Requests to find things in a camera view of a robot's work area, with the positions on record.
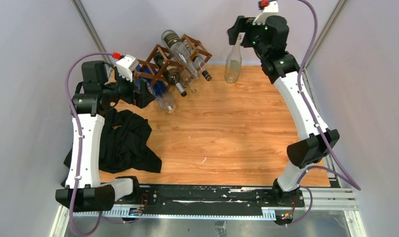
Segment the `clear bottle dark label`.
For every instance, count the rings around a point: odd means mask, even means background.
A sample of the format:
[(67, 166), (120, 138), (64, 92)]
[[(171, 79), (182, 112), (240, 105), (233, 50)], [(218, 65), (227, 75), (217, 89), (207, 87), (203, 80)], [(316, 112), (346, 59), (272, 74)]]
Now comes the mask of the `clear bottle dark label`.
[(161, 35), (161, 40), (175, 60), (188, 70), (193, 79), (198, 79), (199, 72), (190, 58), (188, 49), (177, 33), (173, 30), (165, 30)]
[(233, 45), (230, 53), (226, 59), (224, 78), (227, 83), (234, 84), (239, 80), (239, 75), (241, 71), (241, 53), (240, 53), (240, 43), (242, 36), (238, 35), (235, 45)]

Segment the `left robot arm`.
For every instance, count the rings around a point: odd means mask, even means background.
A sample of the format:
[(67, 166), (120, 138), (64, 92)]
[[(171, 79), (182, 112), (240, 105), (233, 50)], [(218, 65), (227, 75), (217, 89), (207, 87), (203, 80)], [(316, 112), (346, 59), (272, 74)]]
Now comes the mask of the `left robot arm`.
[(136, 177), (103, 183), (100, 171), (159, 173), (162, 167), (161, 159), (147, 146), (152, 132), (148, 121), (130, 110), (115, 109), (118, 101), (137, 101), (137, 88), (124, 78), (109, 82), (107, 65), (102, 60), (84, 62), (83, 80), (71, 96), (74, 142), (64, 161), (69, 174), (55, 198), (73, 212), (103, 212), (121, 198), (130, 204), (141, 199)]

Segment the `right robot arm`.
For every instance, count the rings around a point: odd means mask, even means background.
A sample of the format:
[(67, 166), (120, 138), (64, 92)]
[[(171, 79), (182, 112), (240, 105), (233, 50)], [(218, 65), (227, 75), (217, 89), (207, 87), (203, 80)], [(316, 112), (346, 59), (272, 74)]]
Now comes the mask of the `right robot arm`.
[(299, 141), (287, 146), (288, 163), (283, 173), (274, 181), (271, 198), (278, 206), (290, 204), (298, 194), (302, 174), (306, 168), (319, 163), (328, 155), (327, 146), (339, 140), (337, 129), (329, 129), (315, 107), (303, 96), (307, 90), (298, 75), (299, 65), (286, 50), (289, 27), (285, 18), (277, 15), (266, 17), (263, 24), (254, 24), (253, 17), (238, 16), (227, 30), (229, 44), (234, 45), (240, 33), (240, 45), (251, 47), (261, 62), (262, 71), (268, 76), (283, 97), (297, 129)]

